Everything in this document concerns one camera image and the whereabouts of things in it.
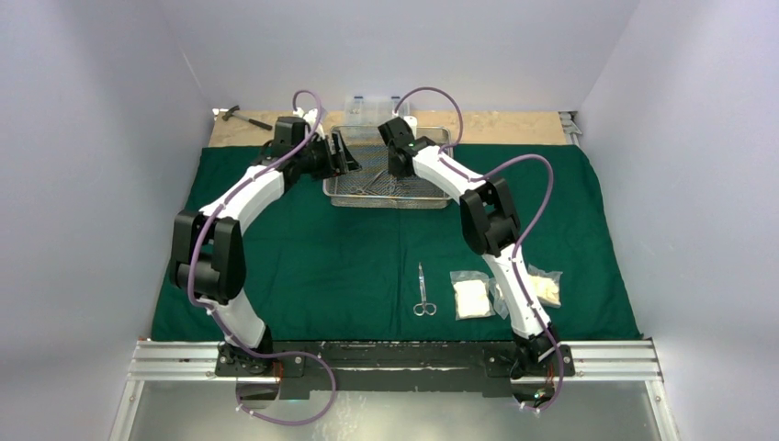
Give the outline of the metal wire mesh tray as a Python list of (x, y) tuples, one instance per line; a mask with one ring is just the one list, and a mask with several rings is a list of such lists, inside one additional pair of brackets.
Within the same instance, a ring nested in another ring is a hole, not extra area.
[(388, 171), (388, 147), (378, 129), (371, 126), (335, 126), (350, 153), (362, 169), (347, 175), (329, 178), (322, 184), (322, 192), (336, 207), (363, 209), (443, 209), (450, 197), (430, 182), (417, 176), (398, 179), (402, 189), (394, 197), (359, 197), (348, 192), (362, 185), (380, 171)]

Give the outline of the dark green surgical drape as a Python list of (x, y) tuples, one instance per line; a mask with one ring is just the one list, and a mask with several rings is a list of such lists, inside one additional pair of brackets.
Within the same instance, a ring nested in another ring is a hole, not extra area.
[[(523, 243), (525, 261), (561, 271), (561, 307), (550, 318), (565, 340), (641, 336), (604, 214), (598, 177), (573, 145), (461, 145), (478, 173), (520, 154), (546, 158), (550, 200)], [(529, 224), (546, 193), (538, 161), (503, 172)], [(276, 340), (495, 341), (512, 328), (498, 316), (457, 321), (452, 271), (485, 271), (464, 242), (456, 204), (443, 209), (353, 209), (332, 205), (322, 186), (300, 180), (244, 237), (246, 293)], [(416, 316), (418, 264), (434, 316)]]

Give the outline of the white gauze packet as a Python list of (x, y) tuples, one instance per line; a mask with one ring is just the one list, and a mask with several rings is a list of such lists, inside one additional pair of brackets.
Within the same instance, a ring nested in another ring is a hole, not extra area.
[(480, 271), (452, 271), (457, 321), (488, 318), (494, 314), (489, 297), (490, 278)]

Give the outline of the silver surgical scissors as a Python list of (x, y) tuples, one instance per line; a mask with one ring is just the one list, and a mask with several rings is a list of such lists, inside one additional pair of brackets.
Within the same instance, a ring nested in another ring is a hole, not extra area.
[(437, 312), (437, 306), (428, 300), (422, 263), (418, 264), (418, 281), (420, 301), (413, 306), (412, 311), (418, 317), (434, 316)]

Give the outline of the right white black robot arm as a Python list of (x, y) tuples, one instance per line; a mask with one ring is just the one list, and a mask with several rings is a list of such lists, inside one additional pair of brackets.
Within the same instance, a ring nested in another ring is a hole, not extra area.
[[(484, 259), (507, 303), (518, 367), (526, 373), (536, 374), (550, 364), (552, 354), (562, 362), (564, 355), (559, 348), (559, 339), (532, 290), (522, 255), (526, 236), (550, 200), (554, 172), (549, 161), (538, 154), (524, 154), (485, 175), (478, 175), (443, 153), (443, 149), (429, 138), (416, 138), (406, 119), (390, 119), (378, 126), (378, 132), (388, 148), (391, 175), (418, 176), (457, 202), (464, 240)], [(525, 161), (543, 164), (548, 172), (548, 183), (536, 214), (522, 229), (511, 189), (498, 173)]]

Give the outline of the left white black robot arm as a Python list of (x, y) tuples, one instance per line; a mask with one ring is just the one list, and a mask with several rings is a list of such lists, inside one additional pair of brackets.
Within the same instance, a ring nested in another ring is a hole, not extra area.
[(245, 231), (302, 176), (323, 180), (360, 167), (341, 141), (328, 139), (322, 117), (318, 108), (297, 108), (278, 118), (273, 139), (235, 184), (203, 208), (175, 216), (170, 281), (214, 320), (253, 376), (268, 372), (276, 354), (269, 326), (245, 292)]

